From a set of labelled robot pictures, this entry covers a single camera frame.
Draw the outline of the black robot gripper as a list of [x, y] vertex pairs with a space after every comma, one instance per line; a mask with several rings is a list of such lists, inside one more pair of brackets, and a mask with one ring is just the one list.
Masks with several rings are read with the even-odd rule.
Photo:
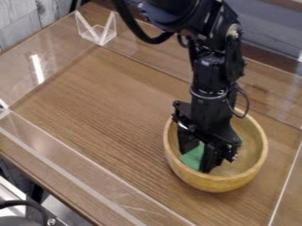
[[[232, 143], [239, 139], [231, 126], [235, 113], [237, 91], [220, 89], [204, 92], [190, 87], [191, 102], [174, 101], [172, 121], [176, 123], [179, 151], [186, 154], [199, 145], [199, 140], [210, 142], [222, 140]], [[204, 146], [199, 164], [203, 173], [208, 173], [222, 164], [222, 148], [212, 142]]]

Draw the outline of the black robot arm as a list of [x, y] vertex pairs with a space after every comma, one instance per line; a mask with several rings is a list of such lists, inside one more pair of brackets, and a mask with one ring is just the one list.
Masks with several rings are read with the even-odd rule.
[[202, 147], [198, 170], [207, 173], [223, 161], [237, 159], [242, 139], [231, 127], [237, 97], [245, 94], [238, 79], [245, 75], [242, 27], [226, 0], [140, 0], [136, 8], [163, 30], [151, 37], [138, 24], [126, 0], [112, 0], [116, 11], [136, 37], [159, 44], [171, 36], [188, 50], [192, 68], [191, 101], [174, 102], [179, 151]]

